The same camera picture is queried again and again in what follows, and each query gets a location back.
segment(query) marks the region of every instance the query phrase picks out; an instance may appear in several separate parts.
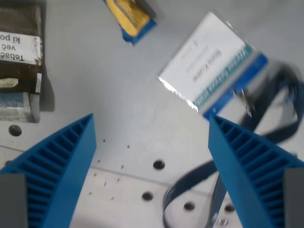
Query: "white metal plate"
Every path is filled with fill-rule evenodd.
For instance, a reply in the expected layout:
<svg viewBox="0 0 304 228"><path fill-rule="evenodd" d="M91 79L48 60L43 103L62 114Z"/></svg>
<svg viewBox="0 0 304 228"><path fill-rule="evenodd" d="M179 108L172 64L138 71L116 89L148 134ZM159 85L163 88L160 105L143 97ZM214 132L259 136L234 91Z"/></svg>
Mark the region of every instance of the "white metal plate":
<svg viewBox="0 0 304 228"><path fill-rule="evenodd" d="M48 1L45 57L51 82L48 93L53 91L55 110L42 112L39 124L14 123L22 128L19 137L9 134L12 123L0 122L0 145L26 150L93 112L98 141L94 167L147 182L174 183L211 159L209 125L166 91L156 75L210 10L216 10L269 57L290 62L304 72L300 0L154 0L151 4L159 24L132 47L123 41L115 18L101 0ZM242 103L234 100L221 115L237 122L244 112ZM280 110L270 110L258 132L276 126L279 116ZM304 159L303 124L282 147ZM153 168L156 159L165 161L162 171ZM197 189L207 194L213 182L210 179ZM108 205L96 207L101 210ZM154 209L161 213L159 207ZM77 209L83 214L86 210ZM118 227L111 225L110 216L103 219L107 227ZM128 225L139 227L135 219Z"/></svg>

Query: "blue lanyard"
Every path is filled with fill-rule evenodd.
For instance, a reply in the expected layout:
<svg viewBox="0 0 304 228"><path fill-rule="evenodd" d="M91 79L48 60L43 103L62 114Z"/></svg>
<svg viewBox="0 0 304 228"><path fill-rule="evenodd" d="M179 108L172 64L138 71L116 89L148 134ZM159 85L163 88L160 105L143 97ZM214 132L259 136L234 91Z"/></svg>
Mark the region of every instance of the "blue lanyard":
<svg viewBox="0 0 304 228"><path fill-rule="evenodd" d="M295 113L297 115L297 121L288 126L279 128L275 131L263 135L266 139L273 143L280 143L283 140L290 138L300 125L302 117L304 115L304 84L299 82L294 71L289 67L283 65L277 75L269 82L265 83L263 91L260 93L257 99L252 101L253 105L249 108L252 116L248 114L244 115L240 122L240 125L254 131L261 121L266 110L270 106L271 102L283 88L287 88L289 92L289 99L292 100ZM182 193L193 188L198 183L206 180L209 176L217 171L213 160L193 169L188 172L182 178L180 178L175 184L173 184L164 195L163 199L163 223L165 228L172 228L166 219L165 211L167 206ZM226 195L226 188L220 176L218 176L212 198L209 207L208 220L204 228L212 228L216 222L216 215L219 213L220 207L223 203Z"/></svg>

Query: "metal clip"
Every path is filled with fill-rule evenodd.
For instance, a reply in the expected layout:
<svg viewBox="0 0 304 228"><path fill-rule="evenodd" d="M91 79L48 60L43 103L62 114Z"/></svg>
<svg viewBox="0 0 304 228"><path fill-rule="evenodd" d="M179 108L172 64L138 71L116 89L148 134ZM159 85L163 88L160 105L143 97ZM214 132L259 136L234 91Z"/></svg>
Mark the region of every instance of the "metal clip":
<svg viewBox="0 0 304 228"><path fill-rule="evenodd" d="M251 110L254 110L254 106L253 104L250 102L246 92L242 89L241 90L241 94L237 94L237 91L236 89L233 90L233 95L235 97L239 97L241 98L241 100L243 101L244 105L245 105L245 108L246 108L246 111L247 111L247 114L252 117L252 113L251 113Z"/></svg>

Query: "blue stripe on card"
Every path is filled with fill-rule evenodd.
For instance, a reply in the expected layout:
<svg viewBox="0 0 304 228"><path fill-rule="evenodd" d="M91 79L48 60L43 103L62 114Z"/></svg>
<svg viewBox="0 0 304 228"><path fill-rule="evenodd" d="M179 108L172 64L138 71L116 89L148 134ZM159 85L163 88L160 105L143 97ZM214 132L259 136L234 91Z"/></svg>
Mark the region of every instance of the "blue stripe on card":
<svg viewBox="0 0 304 228"><path fill-rule="evenodd" d="M228 79L237 69L245 62L251 55L252 48L246 45L233 59L224 67L219 75L209 84L209 86L201 93L201 95L194 101L197 108L201 108L207 100L220 88L220 86Z"/></svg>
<svg viewBox="0 0 304 228"><path fill-rule="evenodd" d="M217 114L234 97L233 90L235 89L236 92L239 92L242 88L246 88L267 63L268 59L263 54L259 55L203 116L209 120L211 114Z"/></svg>

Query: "white label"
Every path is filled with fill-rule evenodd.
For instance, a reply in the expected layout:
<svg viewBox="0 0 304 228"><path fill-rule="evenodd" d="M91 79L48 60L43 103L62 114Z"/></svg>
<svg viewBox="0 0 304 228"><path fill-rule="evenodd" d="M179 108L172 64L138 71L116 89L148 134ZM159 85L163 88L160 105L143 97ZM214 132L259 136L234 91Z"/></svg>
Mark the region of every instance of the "white label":
<svg viewBox="0 0 304 228"><path fill-rule="evenodd" d="M209 12L159 77L194 102L245 46L240 37Z"/></svg>
<svg viewBox="0 0 304 228"><path fill-rule="evenodd" d="M36 93L40 93L41 91L41 78L42 78L42 74L38 73L37 82L36 82Z"/></svg>
<svg viewBox="0 0 304 228"><path fill-rule="evenodd" d="M0 60L40 66L40 37L0 32Z"/></svg>

